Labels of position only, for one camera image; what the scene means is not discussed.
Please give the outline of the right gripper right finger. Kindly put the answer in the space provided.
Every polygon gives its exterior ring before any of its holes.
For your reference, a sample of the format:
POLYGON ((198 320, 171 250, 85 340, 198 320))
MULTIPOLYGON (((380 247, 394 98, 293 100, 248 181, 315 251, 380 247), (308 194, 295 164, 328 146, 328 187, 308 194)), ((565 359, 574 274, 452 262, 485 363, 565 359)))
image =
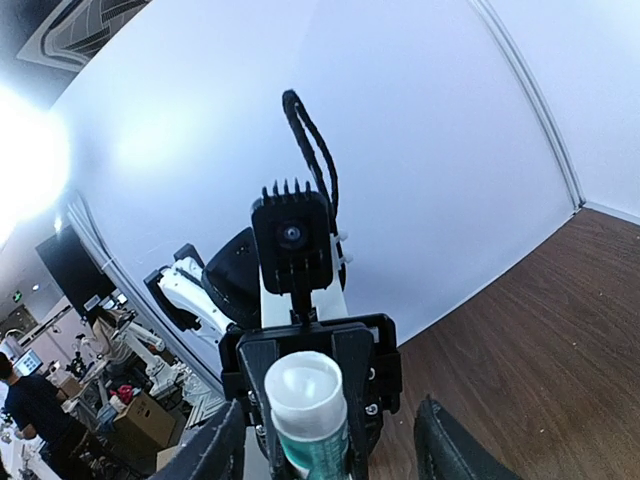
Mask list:
POLYGON ((520 479, 431 396, 416 411, 414 444, 419 479, 520 479))

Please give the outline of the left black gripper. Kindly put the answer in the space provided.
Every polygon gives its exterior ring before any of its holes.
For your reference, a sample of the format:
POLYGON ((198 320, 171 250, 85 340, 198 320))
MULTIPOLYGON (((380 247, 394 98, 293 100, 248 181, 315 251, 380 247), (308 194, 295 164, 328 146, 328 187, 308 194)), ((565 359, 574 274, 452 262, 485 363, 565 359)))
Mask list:
POLYGON ((400 406, 401 360, 394 321, 385 314, 369 314, 224 335, 224 394, 241 403, 248 424, 262 425, 272 479, 285 478, 285 456, 271 418, 266 373, 276 360, 299 351, 320 352, 339 365, 348 409, 347 468, 352 479, 369 479, 369 460, 384 425, 382 413, 395 413, 400 406))

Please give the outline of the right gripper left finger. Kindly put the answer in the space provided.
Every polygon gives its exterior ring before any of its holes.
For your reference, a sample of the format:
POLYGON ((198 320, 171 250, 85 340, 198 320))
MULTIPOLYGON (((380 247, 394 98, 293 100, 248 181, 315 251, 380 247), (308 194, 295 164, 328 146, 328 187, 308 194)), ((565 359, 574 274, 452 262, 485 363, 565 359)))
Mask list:
POLYGON ((237 400, 225 402, 172 459, 156 480, 241 480, 245 460, 245 422, 237 400))

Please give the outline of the green white glue stick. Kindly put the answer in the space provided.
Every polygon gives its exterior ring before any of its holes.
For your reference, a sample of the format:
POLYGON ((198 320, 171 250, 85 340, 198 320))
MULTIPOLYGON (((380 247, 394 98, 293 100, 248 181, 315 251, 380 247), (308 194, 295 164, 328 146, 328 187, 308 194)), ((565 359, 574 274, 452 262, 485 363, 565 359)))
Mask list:
POLYGON ((347 402, 339 365, 302 351, 275 361, 265 378, 284 454, 302 479, 348 479, 347 402))

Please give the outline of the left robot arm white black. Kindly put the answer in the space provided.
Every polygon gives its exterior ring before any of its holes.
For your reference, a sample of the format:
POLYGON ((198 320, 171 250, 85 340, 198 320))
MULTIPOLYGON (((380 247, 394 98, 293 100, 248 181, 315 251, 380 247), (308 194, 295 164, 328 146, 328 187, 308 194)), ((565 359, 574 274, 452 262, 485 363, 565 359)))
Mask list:
POLYGON ((203 262, 184 246, 147 283, 171 316, 220 328, 221 410, 159 471, 162 479, 239 479, 254 429, 273 479, 365 479, 385 412, 400 405, 394 321, 351 316, 339 240, 314 247, 319 265, 284 270, 266 287, 265 247, 252 229, 203 262))

